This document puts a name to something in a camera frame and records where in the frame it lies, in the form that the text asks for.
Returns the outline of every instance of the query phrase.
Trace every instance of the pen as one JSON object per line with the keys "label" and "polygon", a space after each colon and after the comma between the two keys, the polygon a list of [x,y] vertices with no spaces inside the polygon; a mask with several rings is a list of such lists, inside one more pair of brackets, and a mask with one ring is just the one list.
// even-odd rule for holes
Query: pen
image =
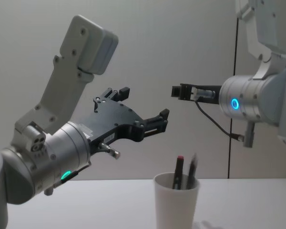
{"label": "pen", "polygon": [[174,174],[173,189],[181,189],[184,157],[178,156]]}
{"label": "pen", "polygon": [[196,154],[192,157],[190,169],[189,169],[189,176],[186,182],[186,189],[192,189],[195,182],[195,173],[197,169],[197,156]]}

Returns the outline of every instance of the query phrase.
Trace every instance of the cable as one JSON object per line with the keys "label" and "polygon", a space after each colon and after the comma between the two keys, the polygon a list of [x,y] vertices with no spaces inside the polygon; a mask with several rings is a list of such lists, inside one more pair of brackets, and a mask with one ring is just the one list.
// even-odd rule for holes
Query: cable
{"label": "cable", "polygon": [[201,111],[201,113],[203,113],[208,119],[211,120],[212,123],[214,123],[225,135],[227,135],[228,137],[235,139],[237,141],[241,141],[242,140],[242,135],[238,135],[238,134],[229,134],[228,132],[226,132],[211,116],[209,116],[199,105],[199,103],[197,101],[195,101],[197,108]]}

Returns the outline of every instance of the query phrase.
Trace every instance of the table surface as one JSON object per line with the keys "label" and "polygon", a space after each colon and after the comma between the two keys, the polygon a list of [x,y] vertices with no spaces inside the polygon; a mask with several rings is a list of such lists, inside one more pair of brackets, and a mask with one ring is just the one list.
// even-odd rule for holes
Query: table surface
{"label": "table surface", "polygon": [[[201,179],[194,229],[286,229],[286,179]],[[70,181],[9,205],[8,229],[155,229],[152,180]]]}

